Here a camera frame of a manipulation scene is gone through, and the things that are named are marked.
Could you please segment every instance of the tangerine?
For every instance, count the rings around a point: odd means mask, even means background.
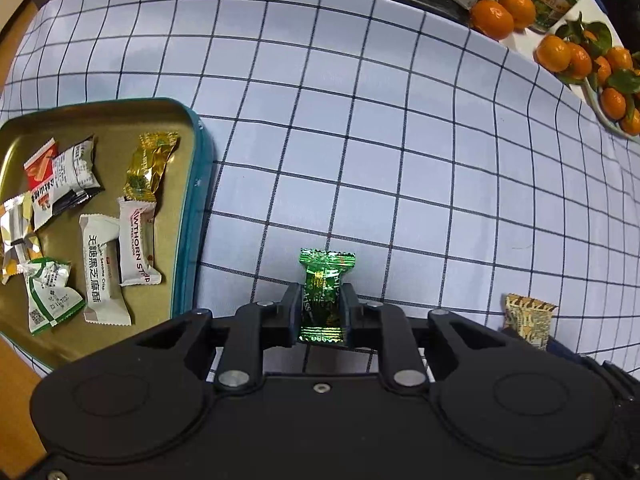
[[[571,50],[571,63],[569,64],[569,75],[574,79],[584,79],[591,73],[593,65],[591,57],[580,45],[568,43]]]
[[[620,121],[620,126],[629,135],[636,136],[640,134],[640,112],[637,108],[634,108],[634,116],[630,121],[626,120],[626,117]]]
[[[536,21],[536,6],[531,0],[498,0],[507,12],[513,16],[513,25],[523,30]]]
[[[604,56],[597,57],[593,62],[598,66],[598,69],[596,70],[598,83],[600,86],[604,86],[611,75],[611,65]]]
[[[626,113],[625,97],[613,88],[605,88],[600,95],[600,106],[606,116],[613,120],[619,121]]]
[[[634,62],[631,59],[631,53],[623,46],[613,46],[606,53],[605,57],[611,65],[611,70],[618,70],[619,68],[626,68],[631,70],[634,67]]]
[[[470,15],[473,27],[492,40],[503,40],[513,32],[513,16],[493,0],[479,0]]]
[[[571,58],[571,48],[557,36],[545,36],[536,48],[536,60],[549,72],[566,70]]]

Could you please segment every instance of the brown patterned candy wrapper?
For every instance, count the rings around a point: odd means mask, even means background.
[[[556,305],[535,298],[508,294],[504,302],[504,326],[513,328],[536,348],[545,349],[555,308]]]

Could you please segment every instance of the candy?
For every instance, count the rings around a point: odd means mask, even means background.
[[[156,203],[120,197],[118,204],[121,285],[157,285],[162,276],[153,268]]]
[[[27,285],[32,334],[56,326],[84,307],[82,296],[65,286],[70,264],[52,258],[37,258],[20,266]]]
[[[84,320],[89,323],[131,325],[120,290],[116,240],[118,219],[80,215],[86,280]]]
[[[505,299],[504,326],[513,328],[521,338],[537,348],[546,348],[554,304],[508,294]]]
[[[129,200],[155,202],[154,193],[158,190],[160,179],[169,155],[178,142],[174,133],[157,132],[140,135],[140,144],[133,153],[124,195]]]
[[[355,254],[302,249],[300,263],[306,268],[300,339],[342,341],[338,306],[340,277],[355,265]]]
[[[33,203],[33,228],[36,231],[53,215],[49,191],[53,187],[53,159],[57,154],[56,140],[51,139],[24,163]]]
[[[93,137],[74,144],[53,159],[53,186],[49,200],[54,216],[102,191],[92,172],[93,166]]]
[[[38,237],[31,229],[31,193],[10,198],[0,205],[2,284],[20,274],[20,264],[42,256]]]

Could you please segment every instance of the green candy wrapper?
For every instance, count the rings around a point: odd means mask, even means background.
[[[306,268],[300,340],[341,342],[340,277],[356,264],[355,254],[300,249],[300,263]]]

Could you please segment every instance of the gold foil candy wrapper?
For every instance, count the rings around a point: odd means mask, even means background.
[[[140,144],[133,153],[124,195],[128,200],[155,202],[166,162],[178,142],[178,134],[156,132],[140,135]]]
[[[10,198],[0,205],[2,238],[2,284],[20,274],[20,264],[42,256],[40,241],[31,228],[31,192]]]
[[[533,346],[545,349],[555,308],[556,305],[535,298],[508,294],[504,305],[504,325],[513,328]]]

